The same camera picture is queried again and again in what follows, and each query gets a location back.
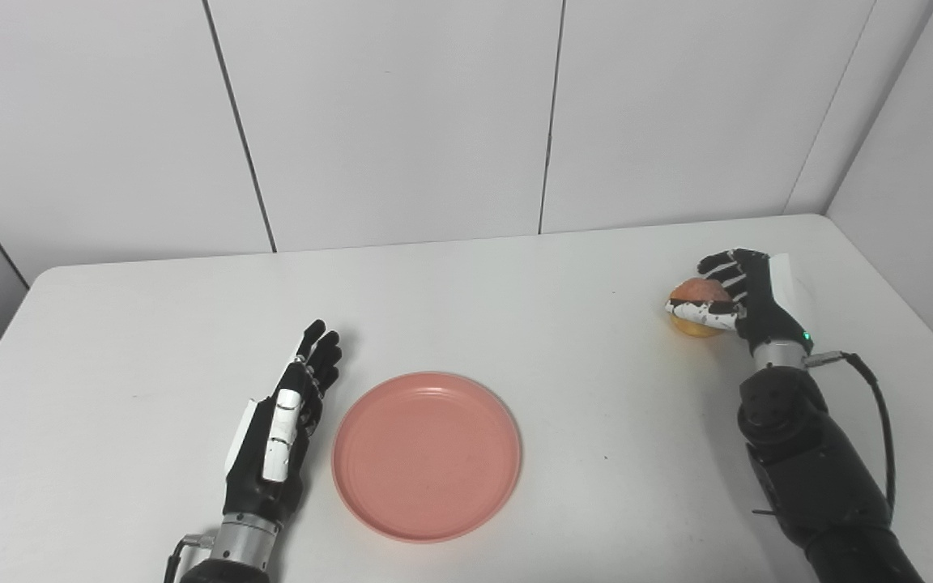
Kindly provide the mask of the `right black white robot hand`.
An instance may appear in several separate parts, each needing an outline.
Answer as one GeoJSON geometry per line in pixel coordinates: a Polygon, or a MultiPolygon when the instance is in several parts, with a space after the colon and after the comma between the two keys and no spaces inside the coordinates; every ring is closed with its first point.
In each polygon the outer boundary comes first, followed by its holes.
{"type": "Polygon", "coordinates": [[[811,295],[788,253],[732,248],[703,257],[695,299],[671,296],[664,310],[682,321],[736,332],[749,351],[773,341],[790,341],[804,355],[813,351],[811,295]]]}

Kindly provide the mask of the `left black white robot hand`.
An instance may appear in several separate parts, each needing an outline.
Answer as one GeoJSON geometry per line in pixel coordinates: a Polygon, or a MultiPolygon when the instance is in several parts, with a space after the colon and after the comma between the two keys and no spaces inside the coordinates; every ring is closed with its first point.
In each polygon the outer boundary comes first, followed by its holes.
{"type": "Polygon", "coordinates": [[[322,320],[301,337],[271,396],[249,402],[228,459],[224,514],[253,514],[278,525],[297,510],[300,469],[339,377],[340,336],[322,320]]]}

